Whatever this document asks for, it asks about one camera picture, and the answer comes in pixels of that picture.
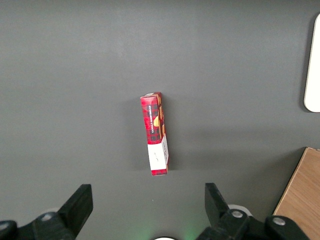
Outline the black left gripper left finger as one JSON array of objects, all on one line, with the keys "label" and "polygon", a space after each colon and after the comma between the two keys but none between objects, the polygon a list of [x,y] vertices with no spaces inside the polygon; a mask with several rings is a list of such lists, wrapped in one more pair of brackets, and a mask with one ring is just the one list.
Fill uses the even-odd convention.
[{"label": "black left gripper left finger", "polygon": [[57,210],[31,223],[31,240],[75,240],[93,211],[91,184],[82,184]]}]

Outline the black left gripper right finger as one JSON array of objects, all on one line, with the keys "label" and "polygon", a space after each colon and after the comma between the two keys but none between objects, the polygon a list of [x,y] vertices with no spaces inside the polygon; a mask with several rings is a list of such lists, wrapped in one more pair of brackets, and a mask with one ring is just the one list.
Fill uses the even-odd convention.
[{"label": "black left gripper right finger", "polygon": [[214,183],[206,183],[204,206],[210,227],[199,235],[201,240],[241,240],[250,218],[240,209],[231,209]]}]

